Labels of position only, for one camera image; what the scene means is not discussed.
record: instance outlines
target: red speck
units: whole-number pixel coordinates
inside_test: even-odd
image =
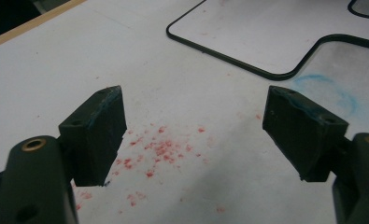
[[[137,198],[139,200],[143,200],[143,199],[146,198],[146,195],[144,193],[141,193],[141,192],[136,191],[135,194],[137,195]]]
[[[164,133],[165,129],[166,129],[166,126],[161,126],[161,128],[158,130],[158,133]]]
[[[189,152],[189,151],[191,151],[193,149],[193,147],[190,146],[190,145],[187,145],[185,149]]]
[[[152,178],[152,177],[154,176],[154,171],[152,171],[152,170],[148,170],[148,171],[146,172],[146,176],[147,176],[147,178]]]
[[[82,192],[80,194],[80,197],[83,198],[83,199],[90,199],[92,197],[92,194],[88,193],[88,192]]]
[[[132,161],[132,159],[126,159],[124,162],[123,162],[123,164],[125,165],[125,168],[126,169],[128,169],[128,170],[130,170],[130,169],[132,169],[132,167],[133,167],[133,165],[132,164],[130,164],[130,162]]]
[[[225,208],[222,207],[222,206],[217,206],[216,211],[217,211],[217,213],[221,214],[221,213],[225,212]]]
[[[168,161],[169,163],[174,163],[175,162],[175,159],[171,158],[170,156],[168,155],[164,155],[163,156],[163,160],[164,161]]]

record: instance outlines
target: white table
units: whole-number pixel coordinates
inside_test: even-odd
[[[121,85],[121,163],[107,187],[75,188],[81,224],[334,223],[334,176],[300,181],[262,130],[266,94],[293,88],[346,119],[348,138],[369,132],[369,50],[326,44],[272,82],[166,36],[197,3],[88,0],[0,45],[0,171],[21,140],[57,137],[95,91]],[[172,160],[157,161],[163,144]]]

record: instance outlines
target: red stain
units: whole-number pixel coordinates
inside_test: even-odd
[[[161,128],[158,130],[158,133],[164,133],[165,129],[166,129],[166,126],[161,126]]]
[[[129,194],[128,197],[126,197],[127,200],[131,203],[131,206],[135,206],[135,196],[133,194]]]
[[[175,162],[175,159],[171,158],[169,155],[164,155],[163,160],[168,161],[169,163],[174,163]]]
[[[185,147],[185,150],[186,150],[186,151],[188,151],[188,152],[192,151],[192,149],[193,149],[193,147],[192,147],[192,146],[190,146],[190,145],[187,145],[187,146]]]
[[[216,211],[217,213],[221,214],[225,212],[225,208],[223,206],[217,206]]]
[[[133,165],[131,164],[132,159],[126,159],[123,162],[123,165],[125,166],[126,169],[130,170],[132,169]]]
[[[89,192],[81,192],[80,197],[83,199],[91,199],[92,198],[92,194]]]
[[[137,143],[141,142],[141,140],[143,139],[143,137],[138,138],[137,140],[135,140],[134,142],[131,142],[131,146],[136,145]]]
[[[147,178],[152,178],[154,176],[154,171],[153,170],[148,170],[146,172],[146,176],[147,176]]]

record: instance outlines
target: red crumb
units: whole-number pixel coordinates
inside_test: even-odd
[[[83,199],[90,199],[92,197],[92,194],[88,193],[88,192],[82,192],[80,194],[80,197],[83,198]]]
[[[216,211],[217,211],[217,213],[221,214],[221,213],[224,213],[225,212],[225,208],[222,207],[222,206],[217,206],[216,207]]]
[[[164,133],[165,129],[166,129],[166,126],[161,126],[161,128],[158,130],[158,133]]]
[[[146,172],[146,176],[147,176],[148,178],[152,178],[152,177],[154,176],[154,171],[152,171],[152,170],[148,170],[148,171]]]
[[[190,146],[190,145],[187,145],[185,149],[189,152],[189,151],[191,151],[193,149],[193,147]]]

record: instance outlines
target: blue pen scribble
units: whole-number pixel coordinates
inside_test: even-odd
[[[333,79],[311,74],[296,78],[290,86],[338,116],[348,118],[359,110],[356,98]]]

